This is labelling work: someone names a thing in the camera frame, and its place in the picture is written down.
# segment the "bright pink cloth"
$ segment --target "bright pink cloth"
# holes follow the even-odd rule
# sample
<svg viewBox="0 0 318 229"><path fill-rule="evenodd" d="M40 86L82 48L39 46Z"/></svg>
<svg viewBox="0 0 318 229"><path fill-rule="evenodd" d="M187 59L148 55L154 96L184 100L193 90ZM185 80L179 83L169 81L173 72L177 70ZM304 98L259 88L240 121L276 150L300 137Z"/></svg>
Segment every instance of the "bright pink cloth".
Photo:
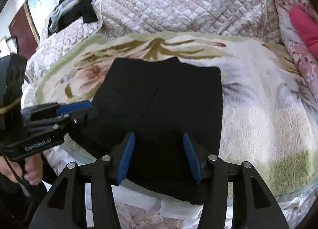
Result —
<svg viewBox="0 0 318 229"><path fill-rule="evenodd" d="M308 51L318 60L318 24L298 6L293 6L289 16Z"/></svg>

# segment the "human hand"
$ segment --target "human hand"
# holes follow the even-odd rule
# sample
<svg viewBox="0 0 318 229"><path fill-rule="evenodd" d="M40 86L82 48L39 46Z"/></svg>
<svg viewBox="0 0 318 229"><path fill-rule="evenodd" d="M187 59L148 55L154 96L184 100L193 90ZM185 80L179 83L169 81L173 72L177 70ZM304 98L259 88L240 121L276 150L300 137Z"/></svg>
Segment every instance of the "human hand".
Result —
<svg viewBox="0 0 318 229"><path fill-rule="evenodd" d="M16 162L10 162L11 167L18 176L22 176L22 169ZM24 169L26 174L24 178L30 182L30 185L39 185L43 178L43 161L41 154L36 154L25 159ZM18 183L13 173L8 167L3 156L0 156L0 173L7 176L11 181Z"/></svg>

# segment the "pink floral fabric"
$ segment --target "pink floral fabric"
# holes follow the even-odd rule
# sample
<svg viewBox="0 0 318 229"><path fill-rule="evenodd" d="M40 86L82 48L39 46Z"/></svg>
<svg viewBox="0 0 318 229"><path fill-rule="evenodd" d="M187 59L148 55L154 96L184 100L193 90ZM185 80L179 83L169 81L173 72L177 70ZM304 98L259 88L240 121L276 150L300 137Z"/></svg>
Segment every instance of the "pink floral fabric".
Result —
<svg viewBox="0 0 318 229"><path fill-rule="evenodd" d="M279 14L282 40L289 51L291 60L298 67L314 99L318 102L318 62L309 53L305 43L299 37L290 21L288 12L294 5L297 5L316 23L318 23L318 15L309 0L275 0L275 3Z"/></svg>

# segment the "blue gripper pad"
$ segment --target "blue gripper pad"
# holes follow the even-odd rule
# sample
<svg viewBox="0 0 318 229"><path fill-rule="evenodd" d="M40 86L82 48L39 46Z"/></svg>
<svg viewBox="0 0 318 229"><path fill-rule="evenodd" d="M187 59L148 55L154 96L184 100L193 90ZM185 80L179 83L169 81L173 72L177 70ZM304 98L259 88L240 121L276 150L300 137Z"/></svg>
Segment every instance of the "blue gripper pad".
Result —
<svg viewBox="0 0 318 229"><path fill-rule="evenodd" d="M198 184L200 184L202 181L201 165L194 151L188 133L183 134L183 147L191 168L193 179L196 180Z"/></svg>
<svg viewBox="0 0 318 229"><path fill-rule="evenodd" d="M91 106L92 106L92 103L90 101L82 101L82 102L76 102L71 104L65 104L56 110L56 115L61 116L62 114L75 111L75 110L89 108Z"/></svg>
<svg viewBox="0 0 318 229"><path fill-rule="evenodd" d="M135 134L131 133L130 137L128 138L126 148L118 164L118 176L116 178L116 181L119 185L126 178L131 156L134 151L134 147L135 147Z"/></svg>

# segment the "silver screw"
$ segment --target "silver screw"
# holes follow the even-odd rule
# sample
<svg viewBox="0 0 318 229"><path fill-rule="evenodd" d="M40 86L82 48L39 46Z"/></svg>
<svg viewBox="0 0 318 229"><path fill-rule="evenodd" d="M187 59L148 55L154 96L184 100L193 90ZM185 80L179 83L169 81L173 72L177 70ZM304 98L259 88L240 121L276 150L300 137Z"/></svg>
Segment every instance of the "silver screw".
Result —
<svg viewBox="0 0 318 229"><path fill-rule="evenodd" d="M110 160L110 156L109 156L109 155L104 155L104 156L101 158L101 160L102 160L103 162L108 162L108 161Z"/></svg>
<svg viewBox="0 0 318 229"><path fill-rule="evenodd" d="M52 128L53 128L53 129L59 129L59 125L58 125L58 124L55 124Z"/></svg>
<svg viewBox="0 0 318 229"><path fill-rule="evenodd" d="M73 169L75 167L75 162L70 162L68 165L67 165L67 168L69 169Z"/></svg>
<svg viewBox="0 0 318 229"><path fill-rule="evenodd" d="M243 165L245 168L248 168L248 169L252 167L252 164L250 162L244 162Z"/></svg>
<svg viewBox="0 0 318 229"><path fill-rule="evenodd" d="M217 156L215 154L209 155L208 158L209 158L210 161L216 161L217 160Z"/></svg>

